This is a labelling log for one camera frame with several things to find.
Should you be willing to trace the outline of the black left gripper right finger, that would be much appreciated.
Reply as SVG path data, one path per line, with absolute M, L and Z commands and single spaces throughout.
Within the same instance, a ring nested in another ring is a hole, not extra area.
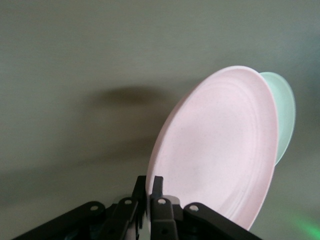
M 178 240 L 178 231 L 174 219 L 173 205 L 163 195 L 162 176 L 155 176 L 152 193 L 150 195 L 150 239 Z

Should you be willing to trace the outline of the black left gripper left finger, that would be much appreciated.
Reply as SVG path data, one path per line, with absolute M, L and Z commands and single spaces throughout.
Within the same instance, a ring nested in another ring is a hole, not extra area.
M 109 227 L 111 240 L 138 240 L 140 238 L 147 201 L 145 184 L 146 176 L 138 176 L 131 196 L 118 202 Z

